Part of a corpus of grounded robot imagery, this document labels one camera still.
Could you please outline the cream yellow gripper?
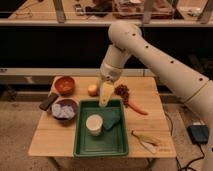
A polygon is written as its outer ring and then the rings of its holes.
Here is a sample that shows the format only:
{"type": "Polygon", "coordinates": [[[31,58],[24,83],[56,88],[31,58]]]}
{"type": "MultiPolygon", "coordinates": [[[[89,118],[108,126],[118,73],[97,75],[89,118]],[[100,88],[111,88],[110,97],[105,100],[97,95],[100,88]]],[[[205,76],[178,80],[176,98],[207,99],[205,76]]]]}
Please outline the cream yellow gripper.
{"type": "Polygon", "coordinates": [[[106,107],[113,93],[114,84],[111,81],[102,81],[99,85],[99,106],[106,107]]]}

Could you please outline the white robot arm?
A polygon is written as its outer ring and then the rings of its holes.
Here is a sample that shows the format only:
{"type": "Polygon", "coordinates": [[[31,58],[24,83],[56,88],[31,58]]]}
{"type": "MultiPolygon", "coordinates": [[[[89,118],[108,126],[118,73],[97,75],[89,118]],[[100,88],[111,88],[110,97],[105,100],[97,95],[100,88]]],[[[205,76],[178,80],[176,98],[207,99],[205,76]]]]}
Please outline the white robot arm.
{"type": "Polygon", "coordinates": [[[135,24],[115,21],[109,26],[108,36],[112,44],[100,67],[99,105],[108,104],[112,93],[106,85],[112,86],[127,60],[135,56],[206,123],[209,139],[202,171],[213,171],[213,81],[149,44],[135,24]]]}

